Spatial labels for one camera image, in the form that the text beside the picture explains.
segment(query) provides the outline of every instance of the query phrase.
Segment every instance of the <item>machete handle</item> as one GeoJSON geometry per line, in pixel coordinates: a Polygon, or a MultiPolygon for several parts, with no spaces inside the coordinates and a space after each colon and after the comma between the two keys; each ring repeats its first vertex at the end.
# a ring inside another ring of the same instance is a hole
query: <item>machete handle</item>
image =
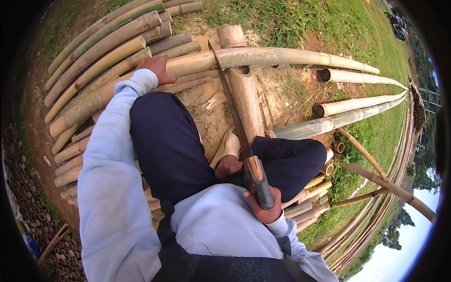
{"type": "Polygon", "coordinates": [[[268,179],[263,169],[262,161],[257,156],[250,157],[247,162],[247,171],[257,193],[258,204],[264,210],[271,209],[274,206],[271,190],[269,189],[268,179]]]}

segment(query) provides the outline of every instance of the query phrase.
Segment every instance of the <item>leg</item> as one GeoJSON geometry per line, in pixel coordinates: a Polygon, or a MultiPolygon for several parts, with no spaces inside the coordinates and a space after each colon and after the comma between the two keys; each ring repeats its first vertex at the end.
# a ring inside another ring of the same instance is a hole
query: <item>leg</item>
{"type": "Polygon", "coordinates": [[[214,184],[191,115],[173,94],[152,92],[130,110],[130,134],[152,196],[172,204],[214,184]]]}
{"type": "Polygon", "coordinates": [[[313,139],[286,140],[257,136],[252,152],[263,164],[269,185],[282,192],[282,203],[293,199],[322,169],[326,148],[313,139]]]}

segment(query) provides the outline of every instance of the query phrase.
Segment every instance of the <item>beige sandal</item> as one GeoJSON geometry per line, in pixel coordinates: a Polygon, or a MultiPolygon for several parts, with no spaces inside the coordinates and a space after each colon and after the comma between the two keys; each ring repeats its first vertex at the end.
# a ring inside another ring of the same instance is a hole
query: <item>beige sandal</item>
{"type": "Polygon", "coordinates": [[[235,127],[230,127],[225,132],[224,137],[222,137],[219,149],[216,152],[216,155],[213,157],[212,162],[210,163],[210,167],[212,167],[213,169],[215,169],[219,161],[227,155],[233,155],[238,159],[239,149],[241,148],[241,146],[239,145],[238,136],[233,134],[233,130],[235,130],[235,127]]]}

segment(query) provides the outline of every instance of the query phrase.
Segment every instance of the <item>sweatshirt sleeve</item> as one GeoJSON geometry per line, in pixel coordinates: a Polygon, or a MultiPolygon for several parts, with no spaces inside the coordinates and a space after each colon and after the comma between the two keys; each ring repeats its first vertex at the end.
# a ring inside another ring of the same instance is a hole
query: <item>sweatshirt sleeve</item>
{"type": "Polygon", "coordinates": [[[286,218],[282,212],[280,218],[265,225],[276,238],[288,236],[291,243],[291,258],[297,262],[302,271],[318,282],[338,281],[335,274],[329,270],[322,255],[307,251],[305,245],[299,242],[296,236],[296,222],[293,219],[286,218]]]}
{"type": "Polygon", "coordinates": [[[161,268],[161,244],[134,163],[129,114],[136,98],[157,85],[147,69],[118,83],[83,155],[78,206],[89,281],[150,281],[161,268]]]}

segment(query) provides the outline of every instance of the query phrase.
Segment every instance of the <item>right hand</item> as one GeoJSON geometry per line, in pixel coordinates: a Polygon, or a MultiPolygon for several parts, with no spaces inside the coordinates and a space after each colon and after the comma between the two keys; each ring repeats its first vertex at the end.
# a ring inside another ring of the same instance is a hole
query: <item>right hand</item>
{"type": "Polygon", "coordinates": [[[244,191],[243,196],[246,198],[246,201],[249,203],[249,205],[252,207],[252,210],[254,211],[255,216],[261,223],[269,224],[273,223],[279,217],[282,215],[282,199],[281,199],[281,191],[275,187],[269,186],[272,198],[274,200],[274,206],[271,209],[264,210],[260,207],[257,201],[257,195],[255,193],[252,193],[255,191],[255,189],[252,189],[252,186],[250,187],[251,191],[244,191]]]}
{"type": "Polygon", "coordinates": [[[162,57],[152,57],[152,58],[146,58],[142,59],[135,70],[138,69],[148,69],[152,71],[156,78],[158,79],[158,86],[165,85],[165,84],[172,84],[177,81],[177,78],[169,76],[166,73],[166,64],[169,60],[169,56],[162,56],[162,57]]]}

